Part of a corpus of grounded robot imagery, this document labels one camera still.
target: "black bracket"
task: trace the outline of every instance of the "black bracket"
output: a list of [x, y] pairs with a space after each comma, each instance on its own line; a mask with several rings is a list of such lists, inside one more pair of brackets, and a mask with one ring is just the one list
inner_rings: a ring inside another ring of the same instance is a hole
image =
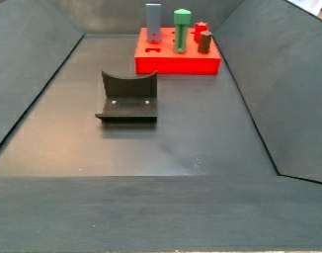
[[158, 73], [138, 78], [120, 78], [102, 71], [106, 102], [103, 113], [95, 117], [107, 120], [158, 119]]

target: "red block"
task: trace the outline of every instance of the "red block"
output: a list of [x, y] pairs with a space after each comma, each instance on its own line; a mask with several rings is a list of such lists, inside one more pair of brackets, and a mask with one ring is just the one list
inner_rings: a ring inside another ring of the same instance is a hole
[[195, 36], [194, 36], [194, 40], [197, 43], [199, 43], [201, 40], [201, 32], [203, 31], [209, 31], [209, 23], [195, 23]]
[[186, 53], [174, 51], [174, 28], [161, 28], [161, 43], [147, 42], [147, 28], [142, 28], [135, 63], [138, 74], [215, 75], [221, 64], [221, 53], [214, 41], [210, 52], [199, 53], [194, 41], [195, 30], [187, 30]]

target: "gray surface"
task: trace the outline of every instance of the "gray surface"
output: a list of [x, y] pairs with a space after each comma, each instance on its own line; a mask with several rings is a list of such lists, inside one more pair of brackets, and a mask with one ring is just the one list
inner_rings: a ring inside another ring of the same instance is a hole
[[322, 186], [271, 176], [0, 178], [0, 252], [322, 250]]
[[0, 142], [82, 35], [48, 1], [0, 2]]
[[215, 36], [279, 173], [322, 182], [322, 21], [247, 0]]
[[226, 65], [159, 75], [158, 125], [106, 126], [102, 70], [135, 76], [136, 36], [87, 37], [0, 151], [0, 176], [273, 175]]
[[209, 22], [217, 28], [243, 0], [54, 0], [70, 19], [88, 34], [136, 35], [146, 26], [146, 3], [162, 2], [162, 25], [173, 27], [174, 10], [193, 12], [193, 24]]

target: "green peg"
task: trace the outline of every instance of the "green peg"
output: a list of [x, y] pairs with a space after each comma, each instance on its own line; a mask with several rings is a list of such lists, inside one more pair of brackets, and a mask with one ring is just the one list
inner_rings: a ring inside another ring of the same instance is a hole
[[174, 51], [186, 52], [187, 26], [190, 25], [191, 12], [183, 9], [174, 11], [175, 42]]

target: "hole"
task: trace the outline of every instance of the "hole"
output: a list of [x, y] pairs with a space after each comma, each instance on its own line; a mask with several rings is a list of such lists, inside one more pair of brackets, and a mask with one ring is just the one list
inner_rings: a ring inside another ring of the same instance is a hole
[[161, 52], [162, 49], [161, 48], [146, 48], [146, 52], [150, 52], [150, 51]]

